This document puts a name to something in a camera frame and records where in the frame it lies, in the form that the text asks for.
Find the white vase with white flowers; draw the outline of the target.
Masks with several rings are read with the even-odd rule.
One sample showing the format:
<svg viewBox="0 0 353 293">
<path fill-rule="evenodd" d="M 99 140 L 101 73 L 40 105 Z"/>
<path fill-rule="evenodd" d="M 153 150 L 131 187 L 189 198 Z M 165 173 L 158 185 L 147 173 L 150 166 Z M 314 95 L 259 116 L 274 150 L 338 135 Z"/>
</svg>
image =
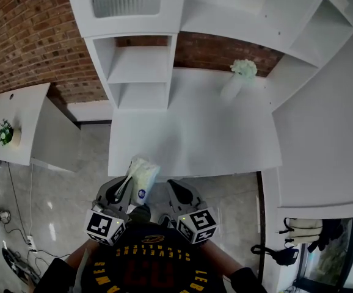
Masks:
<svg viewBox="0 0 353 293">
<path fill-rule="evenodd" d="M 233 75 L 220 92 L 220 96 L 228 102 L 236 98 L 241 89 L 248 88 L 255 82 L 258 68 L 252 60 L 236 59 L 230 65 L 230 70 Z"/>
</svg>

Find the small green potted plant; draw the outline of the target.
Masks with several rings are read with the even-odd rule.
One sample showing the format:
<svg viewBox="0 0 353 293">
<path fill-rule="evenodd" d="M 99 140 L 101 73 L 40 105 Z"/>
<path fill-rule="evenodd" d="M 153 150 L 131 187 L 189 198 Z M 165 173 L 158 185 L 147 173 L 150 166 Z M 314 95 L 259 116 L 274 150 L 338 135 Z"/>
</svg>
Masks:
<svg viewBox="0 0 353 293">
<path fill-rule="evenodd" d="M 21 130 L 14 128 L 8 120 L 3 119 L 0 123 L 0 144 L 18 147 L 21 141 Z"/>
</svg>

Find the person's left forearm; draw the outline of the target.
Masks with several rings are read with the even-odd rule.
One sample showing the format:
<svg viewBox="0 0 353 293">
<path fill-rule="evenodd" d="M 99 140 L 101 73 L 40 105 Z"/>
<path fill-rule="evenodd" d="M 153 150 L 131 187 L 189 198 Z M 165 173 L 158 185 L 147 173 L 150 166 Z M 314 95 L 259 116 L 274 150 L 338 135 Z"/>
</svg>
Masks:
<svg viewBox="0 0 353 293">
<path fill-rule="evenodd" d="M 84 253 L 88 251 L 92 253 L 98 249 L 100 244 L 97 241 L 92 239 L 88 239 L 85 243 L 83 243 L 78 249 L 76 249 L 66 260 L 65 262 L 72 267 L 73 269 L 78 269 Z"/>
</svg>

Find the white plastic packet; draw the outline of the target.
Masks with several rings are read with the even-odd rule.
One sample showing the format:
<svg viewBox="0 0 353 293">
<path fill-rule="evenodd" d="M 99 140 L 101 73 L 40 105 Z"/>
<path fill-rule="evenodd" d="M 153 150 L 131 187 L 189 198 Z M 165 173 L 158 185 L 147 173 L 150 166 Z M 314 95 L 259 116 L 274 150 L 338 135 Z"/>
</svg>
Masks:
<svg viewBox="0 0 353 293">
<path fill-rule="evenodd" d="M 130 182 L 133 185 L 130 196 L 131 204 L 144 205 L 159 171 L 160 166 L 151 163 L 142 156 L 134 156 L 128 168 L 126 179 L 118 186 L 114 194 L 115 200 L 123 196 L 124 187 Z"/>
</svg>

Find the black jacket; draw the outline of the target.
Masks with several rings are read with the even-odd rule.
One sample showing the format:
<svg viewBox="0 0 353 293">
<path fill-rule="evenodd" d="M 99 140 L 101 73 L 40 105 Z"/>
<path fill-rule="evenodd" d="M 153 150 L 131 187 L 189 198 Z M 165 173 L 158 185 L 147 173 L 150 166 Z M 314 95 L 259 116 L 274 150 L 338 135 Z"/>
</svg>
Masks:
<svg viewBox="0 0 353 293">
<path fill-rule="evenodd" d="M 341 219 L 324 219 L 322 221 L 322 230 L 319 234 L 319 239 L 312 242 L 307 250 L 309 253 L 314 252 L 317 248 L 323 251 L 326 246 L 335 239 L 338 239 L 343 234 L 343 226 Z"/>
</svg>

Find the white side table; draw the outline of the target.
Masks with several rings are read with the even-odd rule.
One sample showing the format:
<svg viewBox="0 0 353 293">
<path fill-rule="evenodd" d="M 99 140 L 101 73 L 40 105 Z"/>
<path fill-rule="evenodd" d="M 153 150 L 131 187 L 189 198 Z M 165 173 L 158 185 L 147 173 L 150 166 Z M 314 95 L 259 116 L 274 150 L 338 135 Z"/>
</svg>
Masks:
<svg viewBox="0 0 353 293">
<path fill-rule="evenodd" d="M 17 137 L 0 143 L 0 161 L 75 172 L 80 129 L 47 97 L 50 84 L 0 94 L 0 128 L 7 120 Z"/>
</svg>

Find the black printed shirt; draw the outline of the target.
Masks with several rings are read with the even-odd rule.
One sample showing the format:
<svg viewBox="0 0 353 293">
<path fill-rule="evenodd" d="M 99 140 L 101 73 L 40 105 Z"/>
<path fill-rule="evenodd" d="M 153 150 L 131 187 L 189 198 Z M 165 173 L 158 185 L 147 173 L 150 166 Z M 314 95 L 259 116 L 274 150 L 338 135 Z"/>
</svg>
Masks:
<svg viewBox="0 0 353 293">
<path fill-rule="evenodd" d="M 34 293 L 227 293 L 226 276 L 201 249 L 207 242 L 192 245 L 157 224 L 132 225 L 115 245 L 86 251 L 77 270 L 54 259 Z M 228 279 L 236 293 L 267 293 L 248 267 Z"/>
</svg>

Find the person's right forearm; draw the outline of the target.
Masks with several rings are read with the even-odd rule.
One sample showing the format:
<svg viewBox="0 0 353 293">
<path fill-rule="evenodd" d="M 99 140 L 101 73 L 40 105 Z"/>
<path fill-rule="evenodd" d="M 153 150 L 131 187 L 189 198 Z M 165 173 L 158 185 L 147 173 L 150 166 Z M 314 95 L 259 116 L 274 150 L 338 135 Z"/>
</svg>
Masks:
<svg viewBox="0 0 353 293">
<path fill-rule="evenodd" d="M 211 261 L 212 265 L 219 271 L 223 276 L 230 277 L 243 266 L 237 262 L 230 255 L 225 253 L 215 243 L 208 241 L 201 247 L 202 251 Z"/>
</svg>

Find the black stand base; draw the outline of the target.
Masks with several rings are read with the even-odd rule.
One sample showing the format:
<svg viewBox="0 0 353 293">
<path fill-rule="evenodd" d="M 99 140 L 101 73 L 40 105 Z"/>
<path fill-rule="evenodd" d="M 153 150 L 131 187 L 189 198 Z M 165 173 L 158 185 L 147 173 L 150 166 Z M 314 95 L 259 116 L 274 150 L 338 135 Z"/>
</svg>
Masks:
<svg viewBox="0 0 353 293">
<path fill-rule="evenodd" d="M 9 248 L 3 248 L 2 255 L 7 265 L 23 283 L 28 284 L 27 279 L 29 278 L 34 284 L 38 284 L 40 277 L 28 263 Z"/>
</svg>

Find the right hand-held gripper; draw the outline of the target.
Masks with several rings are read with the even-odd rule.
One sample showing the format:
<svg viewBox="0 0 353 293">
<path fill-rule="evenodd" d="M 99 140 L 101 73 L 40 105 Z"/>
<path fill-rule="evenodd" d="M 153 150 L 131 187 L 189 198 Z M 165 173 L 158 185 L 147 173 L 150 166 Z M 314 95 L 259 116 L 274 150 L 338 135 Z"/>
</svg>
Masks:
<svg viewBox="0 0 353 293">
<path fill-rule="evenodd" d="M 190 244 L 201 244 L 214 236 L 218 220 L 197 189 L 181 180 L 168 180 L 166 189 L 173 210 L 173 227 Z"/>
</svg>

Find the white desk with shelving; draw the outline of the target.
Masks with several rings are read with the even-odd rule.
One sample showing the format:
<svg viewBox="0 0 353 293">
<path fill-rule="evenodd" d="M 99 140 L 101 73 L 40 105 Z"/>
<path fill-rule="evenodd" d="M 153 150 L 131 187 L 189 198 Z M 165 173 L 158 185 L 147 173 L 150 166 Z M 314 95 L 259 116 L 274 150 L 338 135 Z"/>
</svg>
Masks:
<svg viewBox="0 0 353 293">
<path fill-rule="evenodd" d="M 114 110 L 109 176 L 137 154 L 169 177 L 281 166 L 274 111 L 352 34 L 353 0 L 184 0 L 177 33 L 83 37 Z M 228 102 L 236 59 L 258 72 Z"/>
</svg>

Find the beige backpack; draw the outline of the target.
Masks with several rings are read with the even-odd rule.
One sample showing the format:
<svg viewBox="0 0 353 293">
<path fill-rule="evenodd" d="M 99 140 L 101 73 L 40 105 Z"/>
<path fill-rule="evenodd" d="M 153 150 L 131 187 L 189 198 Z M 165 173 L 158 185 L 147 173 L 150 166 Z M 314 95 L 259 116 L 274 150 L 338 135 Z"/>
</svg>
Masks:
<svg viewBox="0 0 353 293">
<path fill-rule="evenodd" d="M 292 245 L 310 244 L 317 241 L 323 228 L 321 219 L 285 218 L 283 224 L 285 229 L 278 233 L 285 234 L 285 243 Z"/>
</svg>

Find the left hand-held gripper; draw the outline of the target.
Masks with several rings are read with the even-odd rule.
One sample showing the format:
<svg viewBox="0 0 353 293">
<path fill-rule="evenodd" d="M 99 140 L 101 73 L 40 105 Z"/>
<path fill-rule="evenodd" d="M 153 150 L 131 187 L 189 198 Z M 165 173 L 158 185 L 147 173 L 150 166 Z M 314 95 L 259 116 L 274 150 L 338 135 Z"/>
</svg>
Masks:
<svg viewBox="0 0 353 293">
<path fill-rule="evenodd" d="M 106 245 L 116 244 L 126 231 L 132 190 L 133 180 L 127 176 L 113 178 L 100 187 L 99 203 L 93 203 L 84 222 L 84 232 L 91 239 Z"/>
</svg>

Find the olive trousers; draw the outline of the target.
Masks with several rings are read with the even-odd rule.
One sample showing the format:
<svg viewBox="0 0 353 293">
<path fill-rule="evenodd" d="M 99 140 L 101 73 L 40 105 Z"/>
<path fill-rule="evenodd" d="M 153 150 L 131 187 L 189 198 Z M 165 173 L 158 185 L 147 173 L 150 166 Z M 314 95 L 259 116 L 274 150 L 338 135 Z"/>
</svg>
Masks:
<svg viewBox="0 0 353 293">
<path fill-rule="evenodd" d="M 175 228 L 176 223 L 173 218 L 167 213 L 162 214 L 157 222 L 151 221 L 151 211 L 148 205 L 144 204 L 135 207 L 128 214 L 128 226 L 132 225 L 146 225 L 146 224 L 157 224 L 163 228 Z"/>
</svg>

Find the glass cabinet door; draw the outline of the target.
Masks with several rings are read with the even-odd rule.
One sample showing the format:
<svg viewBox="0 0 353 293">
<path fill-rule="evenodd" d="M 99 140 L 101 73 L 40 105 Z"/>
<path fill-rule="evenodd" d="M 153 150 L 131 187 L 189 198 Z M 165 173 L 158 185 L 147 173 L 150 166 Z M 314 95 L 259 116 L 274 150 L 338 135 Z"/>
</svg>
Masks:
<svg viewBox="0 0 353 293">
<path fill-rule="evenodd" d="M 177 33 L 184 0 L 70 0 L 82 37 Z"/>
</svg>

